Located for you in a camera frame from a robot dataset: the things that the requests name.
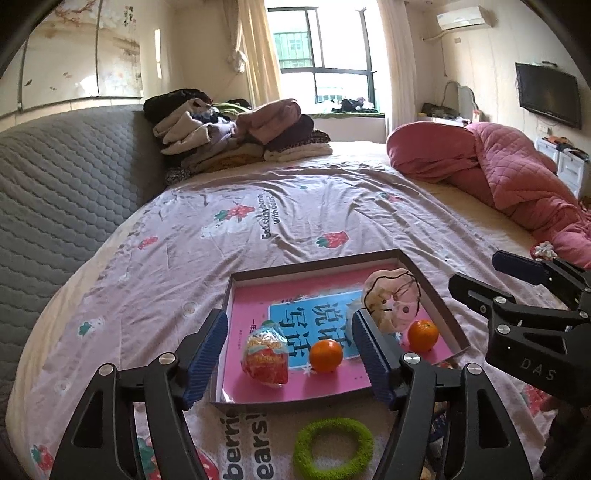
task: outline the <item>curtain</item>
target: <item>curtain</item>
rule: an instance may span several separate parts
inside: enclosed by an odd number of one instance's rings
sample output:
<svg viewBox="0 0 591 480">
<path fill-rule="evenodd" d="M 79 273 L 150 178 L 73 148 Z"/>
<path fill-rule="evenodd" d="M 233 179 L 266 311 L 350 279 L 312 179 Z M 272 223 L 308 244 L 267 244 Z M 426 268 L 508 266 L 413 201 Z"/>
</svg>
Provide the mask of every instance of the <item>curtain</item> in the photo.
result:
<svg viewBox="0 0 591 480">
<path fill-rule="evenodd" d="M 281 70 L 269 30 L 264 0 L 238 0 L 246 73 L 254 106 L 279 100 Z"/>
<path fill-rule="evenodd" d="M 404 0 L 377 0 L 384 27 L 390 86 L 381 105 L 386 132 L 416 121 L 417 66 Z"/>
<path fill-rule="evenodd" d="M 222 0 L 223 12 L 228 25 L 228 40 L 232 51 L 228 55 L 228 63 L 236 73 L 244 73 L 246 66 L 246 54 L 240 49 L 242 44 L 242 23 L 238 15 L 238 2 L 236 0 Z"/>
</svg>

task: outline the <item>green fuzzy ring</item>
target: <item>green fuzzy ring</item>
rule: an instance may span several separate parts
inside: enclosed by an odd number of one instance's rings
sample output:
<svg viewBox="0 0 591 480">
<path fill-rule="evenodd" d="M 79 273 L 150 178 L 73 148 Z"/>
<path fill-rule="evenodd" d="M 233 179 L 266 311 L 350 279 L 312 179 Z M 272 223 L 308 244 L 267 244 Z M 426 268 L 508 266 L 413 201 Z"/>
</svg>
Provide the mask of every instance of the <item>green fuzzy ring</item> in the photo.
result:
<svg viewBox="0 0 591 480">
<path fill-rule="evenodd" d="M 319 470 L 312 458 L 312 442 L 324 430 L 337 430 L 355 437 L 357 453 L 346 464 L 330 470 Z M 305 480 L 345 480 L 363 472 L 374 455 L 374 437 L 363 423 L 353 419 L 324 419 L 302 429 L 295 441 L 293 462 Z"/>
</svg>

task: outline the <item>pink comforter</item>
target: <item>pink comforter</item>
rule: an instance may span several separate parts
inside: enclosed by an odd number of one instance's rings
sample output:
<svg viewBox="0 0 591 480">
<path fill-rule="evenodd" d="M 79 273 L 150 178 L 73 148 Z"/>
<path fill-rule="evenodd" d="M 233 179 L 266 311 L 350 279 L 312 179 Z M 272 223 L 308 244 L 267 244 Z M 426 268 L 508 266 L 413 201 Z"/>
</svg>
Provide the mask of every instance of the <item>pink comforter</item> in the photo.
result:
<svg viewBox="0 0 591 480">
<path fill-rule="evenodd" d="M 478 123 L 467 128 L 418 122 L 388 138 L 394 168 L 432 183 L 446 180 L 550 241 L 556 253 L 591 269 L 591 215 L 582 211 L 556 165 L 522 132 Z"/>
</svg>

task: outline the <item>pink floral bed sheet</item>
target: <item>pink floral bed sheet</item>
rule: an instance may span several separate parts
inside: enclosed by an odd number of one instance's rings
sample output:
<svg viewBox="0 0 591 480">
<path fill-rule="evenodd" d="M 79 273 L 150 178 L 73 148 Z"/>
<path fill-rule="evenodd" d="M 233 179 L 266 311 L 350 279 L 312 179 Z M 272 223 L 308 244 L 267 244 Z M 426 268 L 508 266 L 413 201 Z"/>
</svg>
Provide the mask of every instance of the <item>pink floral bed sheet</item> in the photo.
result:
<svg viewBox="0 0 591 480">
<path fill-rule="evenodd" d="M 173 351 L 219 307 L 232 272 L 401 248 L 422 269 L 456 315 L 471 344 L 460 363 L 478 362 L 495 384 L 537 462 L 551 414 L 544 394 L 486 365 L 484 318 L 451 299 L 456 271 L 511 291 L 519 301 L 556 306 L 544 290 L 494 272 L 496 248 L 462 218 L 384 164 L 385 152 L 348 148 L 342 154 L 291 165 L 264 165 L 246 174 L 208 177 L 153 200 L 119 247 L 47 358 L 26 397 L 28 470 L 48 478 L 61 437 L 96 368 L 140 367 Z M 290 413 L 217 410 L 206 400 L 186 413 L 210 479 L 295 479 L 291 455 L 299 429 L 321 417 L 358 419 L 375 436 L 370 479 L 393 424 L 375 400 Z M 136 409 L 142 464 L 160 478 L 142 405 Z M 332 439 L 316 451 L 336 466 L 352 446 Z"/>
</svg>

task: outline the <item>mandarin orange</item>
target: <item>mandarin orange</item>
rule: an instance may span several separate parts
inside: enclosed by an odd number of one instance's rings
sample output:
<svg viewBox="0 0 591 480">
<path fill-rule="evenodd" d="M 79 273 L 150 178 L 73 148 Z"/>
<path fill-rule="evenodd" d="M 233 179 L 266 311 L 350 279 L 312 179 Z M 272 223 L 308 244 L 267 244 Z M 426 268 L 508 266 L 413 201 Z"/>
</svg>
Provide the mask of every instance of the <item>mandarin orange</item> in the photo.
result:
<svg viewBox="0 0 591 480">
<path fill-rule="evenodd" d="M 437 343 L 439 330 L 431 320 L 419 320 L 410 326 L 407 338 L 413 352 L 425 353 Z"/>
<path fill-rule="evenodd" d="M 334 340 L 321 340 L 312 345 L 308 361 L 318 373 L 334 372 L 343 361 L 343 348 Z"/>
</svg>

